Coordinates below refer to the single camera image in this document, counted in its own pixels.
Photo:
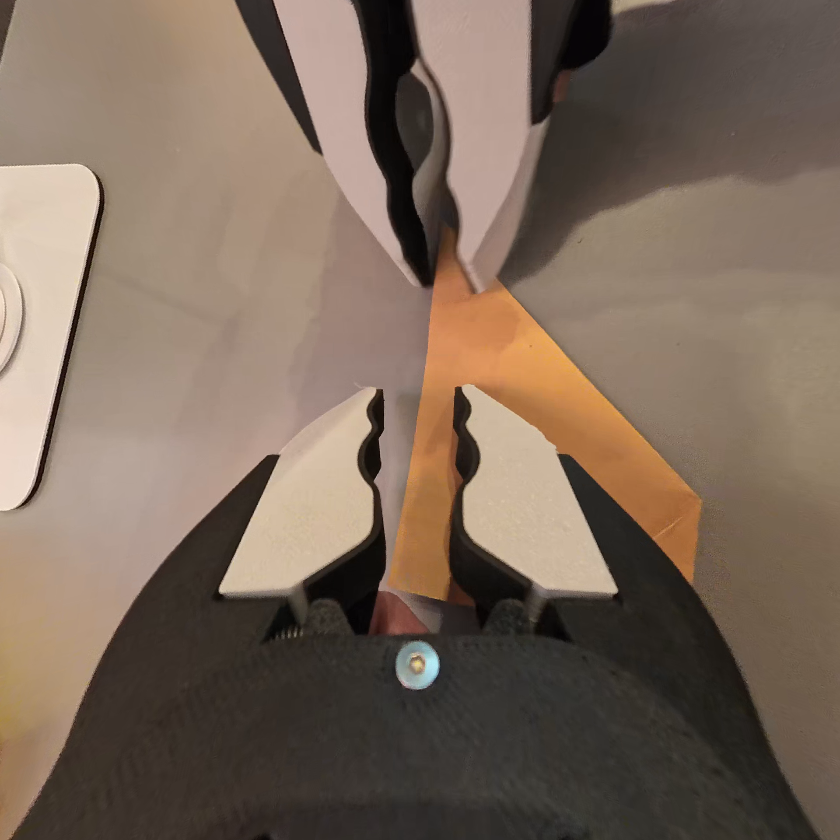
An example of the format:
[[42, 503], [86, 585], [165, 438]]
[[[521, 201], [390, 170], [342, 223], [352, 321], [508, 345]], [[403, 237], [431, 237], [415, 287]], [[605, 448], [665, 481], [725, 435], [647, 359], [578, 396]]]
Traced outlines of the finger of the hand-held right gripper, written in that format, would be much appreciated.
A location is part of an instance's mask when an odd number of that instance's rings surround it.
[[482, 293], [515, 243], [548, 128], [532, 121], [532, 2], [414, 2], [413, 23], [448, 119], [456, 255]]
[[[419, 55], [410, 2], [274, 2], [322, 157], [404, 276], [434, 283], [438, 92]], [[414, 166], [400, 133], [401, 79], [429, 97], [430, 144]]]

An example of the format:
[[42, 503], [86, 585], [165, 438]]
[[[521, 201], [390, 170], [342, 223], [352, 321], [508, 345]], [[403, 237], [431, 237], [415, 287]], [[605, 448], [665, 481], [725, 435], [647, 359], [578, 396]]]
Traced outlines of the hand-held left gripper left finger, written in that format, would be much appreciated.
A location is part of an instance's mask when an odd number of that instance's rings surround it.
[[303, 625], [316, 601], [344, 611], [374, 600], [385, 572], [375, 478], [384, 393], [365, 387], [304, 427], [279, 453], [218, 593], [276, 597]]

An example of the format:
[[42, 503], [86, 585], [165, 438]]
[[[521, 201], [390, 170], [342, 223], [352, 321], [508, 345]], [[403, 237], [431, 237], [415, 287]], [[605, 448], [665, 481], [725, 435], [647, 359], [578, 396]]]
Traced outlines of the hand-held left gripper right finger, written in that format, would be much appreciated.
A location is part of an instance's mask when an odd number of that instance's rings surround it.
[[554, 602], [618, 606], [608, 526], [617, 506], [545, 434], [476, 385], [455, 391], [449, 569], [486, 622], [512, 603], [527, 625]]

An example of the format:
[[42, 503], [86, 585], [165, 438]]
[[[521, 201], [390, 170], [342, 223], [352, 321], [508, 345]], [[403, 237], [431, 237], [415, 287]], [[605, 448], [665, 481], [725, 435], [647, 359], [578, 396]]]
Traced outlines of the orange paper sheet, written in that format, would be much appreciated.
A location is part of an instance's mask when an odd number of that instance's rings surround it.
[[510, 291], [474, 293], [445, 230], [432, 288], [427, 356], [395, 536], [391, 588], [468, 604], [448, 570], [455, 388], [472, 384], [572, 455], [694, 581], [701, 501], [575, 366]]

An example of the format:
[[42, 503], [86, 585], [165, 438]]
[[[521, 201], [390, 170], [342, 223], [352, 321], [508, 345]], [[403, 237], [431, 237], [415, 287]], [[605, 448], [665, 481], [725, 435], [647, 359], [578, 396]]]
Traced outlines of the person's left hand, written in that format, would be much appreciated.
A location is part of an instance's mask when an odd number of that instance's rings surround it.
[[369, 626], [371, 636], [424, 636], [429, 629], [395, 593], [380, 590]]

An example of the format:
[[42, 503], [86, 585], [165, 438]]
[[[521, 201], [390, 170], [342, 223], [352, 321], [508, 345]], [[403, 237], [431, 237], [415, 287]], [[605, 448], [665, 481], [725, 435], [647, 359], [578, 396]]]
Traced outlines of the white square pad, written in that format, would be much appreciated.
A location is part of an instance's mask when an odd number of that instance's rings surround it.
[[1, 168], [1, 264], [24, 291], [25, 321], [1, 375], [1, 510], [34, 495], [46, 467], [104, 197], [82, 164]]

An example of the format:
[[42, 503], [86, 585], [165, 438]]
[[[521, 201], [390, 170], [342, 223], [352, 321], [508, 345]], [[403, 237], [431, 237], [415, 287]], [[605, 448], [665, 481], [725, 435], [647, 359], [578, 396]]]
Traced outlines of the white round disc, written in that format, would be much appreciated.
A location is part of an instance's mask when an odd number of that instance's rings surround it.
[[25, 324], [25, 295], [15, 273], [1, 264], [1, 375], [14, 361]]

